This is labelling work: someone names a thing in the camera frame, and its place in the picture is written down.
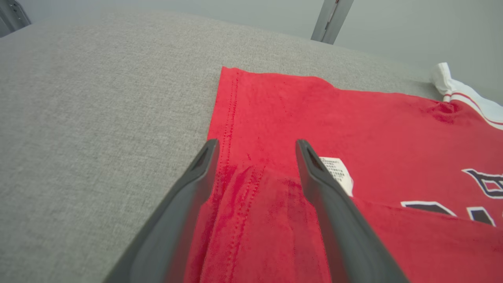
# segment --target seam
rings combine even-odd
[[[235,254],[234,249],[236,249],[237,242],[238,242],[238,234],[237,234],[237,232],[239,231],[239,224],[243,221],[242,210],[243,210],[243,207],[245,205],[245,201],[246,201],[246,198],[247,198],[248,193],[249,193],[249,187],[252,184],[252,180],[253,180],[254,174],[255,174],[255,170],[253,170],[251,172],[250,179],[248,180],[248,182],[246,184],[246,190],[244,191],[244,194],[243,194],[243,196],[242,196],[242,198],[240,200],[240,206],[239,206],[239,208],[237,210],[236,226],[234,227],[234,232],[232,233],[232,240],[229,243],[229,247],[228,247],[229,253],[228,253],[228,256],[227,256],[227,263],[225,265],[226,266],[226,268],[225,268],[226,269],[225,278],[229,279],[229,280],[226,280],[227,282],[230,281],[230,276],[232,275],[232,271],[234,270],[234,267],[231,266],[231,265],[234,262],[234,260],[233,260],[233,255]]]
[[[230,109],[231,109],[231,106],[232,106],[232,99],[233,99],[233,90],[234,89],[234,80],[232,81],[231,83],[231,86],[230,86],[230,98],[229,98],[229,107],[227,109],[227,119],[225,120],[225,130],[223,132],[223,141],[222,141],[222,159],[219,160],[219,168],[220,170],[222,171],[221,173],[222,174],[219,174],[218,176],[218,180],[217,180],[217,186],[216,186],[216,189],[218,191],[218,194],[219,194],[219,197],[218,199],[220,199],[220,196],[223,195],[224,193],[224,190],[223,189],[220,189],[221,185],[222,185],[222,182],[223,182],[223,179],[225,178],[225,169],[222,168],[222,165],[223,165],[223,159],[227,160],[227,164],[228,164],[228,156],[227,157],[224,157],[223,154],[225,153],[225,150],[224,148],[226,148],[226,140],[227,140],[227,128],[229,127],[229,117],[230,117]]]
[[[212,216],[212,219],[213,219],[213,222],[216,221],[216,218],[218,217],[218,214],[220,212],[220,201],[223,197],[223,194],[225,192],[225,190],[223,189],[220,189],[222,184],[223,184],[223,179],[226,177],[227,175],[227,171],[228,171],[228,166],[226,166],[225,168],[222,168],[222,165],[223,165],[223,159],[226,159],[226,164],[229,164],[229,156],[227,157],[224,157],[223,154],[225,153],[225,145],[226,145],[226,138],[227,138],[227,128],[229,127],[229,116],[230,116],[230,109],[231,109],[231,106],[232,106],[232,102],[233,102],[233,89],[234,89],[234,80],[231,82],[231,86],[230,86],[230,98],[229,98],[229,107],[227,109],[227,119],[225,120],[225,130],[224,130],[224,134],[223,134],[223,141],[222,141],[222,149],[221,149],[221,152],[222,152],[222,158],[219,158],[218,160],[218,165],[217,165],[217,180],[216,180],[216,186],[214,187],[214,189],[216,190],[214,193],[213,193],[213,204],[216,205],[216,211],[214,211],[214,215]],[[215,230],[217,229],[216,225],[213,223],[213,228],[211,229],[211,232],[209,234],[209,241],[208,241],[208,246],[207,246],[207,249],[206,249],[206,252],[205,252],[205,255],[204,255],[204,260],[203,260],[203,267],[201,268],[201,273],[202,273],[202,270],[204,269],[204,266],[206,264],[206,259],[207,259],[207,256],[208,256],[208,248],[211,246],[212,242],[213,242],[213,235],[215,235]]]
[[[230,119],[229,139],[227,141],[227,159],[225,164],[224,176],[226,176],[227,173],[229,172],[230,145],[232,143],[232,132],[234,131],[234,118],[236,117],[236,108],[237,108],[237,88],[239,85],[238,75],[239,72],[236,72],[236,88],[234,89],[234,104],[232,106],[232,116]]]
[[[248,219],[248,215],[249,215],[250,208],[252,205],[251,203],[255,199],[255,195],[257,194],[257,191],[259,189],[259,184],[260,184],[260,181],[262,180],[265,169],[266,169],[266,167],[264,166],[262,168],[262,171],[261,171],[257,181],[255,182],[255,186],[254,186],[253,190],[251,191],[251,196],[247,202],[247,206],[246,206],[246,210],[244,211],[244,215],[242,215],[241,229],[240,229],[239,236],[236,240],[236,247],[234,248],[234,256],[233,256],[233,258],[229,259],[229,261],[228,261],[228,264],[232,263],[232,269],[230,270],[230,275],[229,275],[227,282],[232,282],[232,280],[234,279],[234,270],[236,269],[236,264],[237,264],[237,262],[236,262],[237,254],[238,254],[239,249],[241,247],[241,240],[243,238],[244,228],[246,226],[246,220]]]

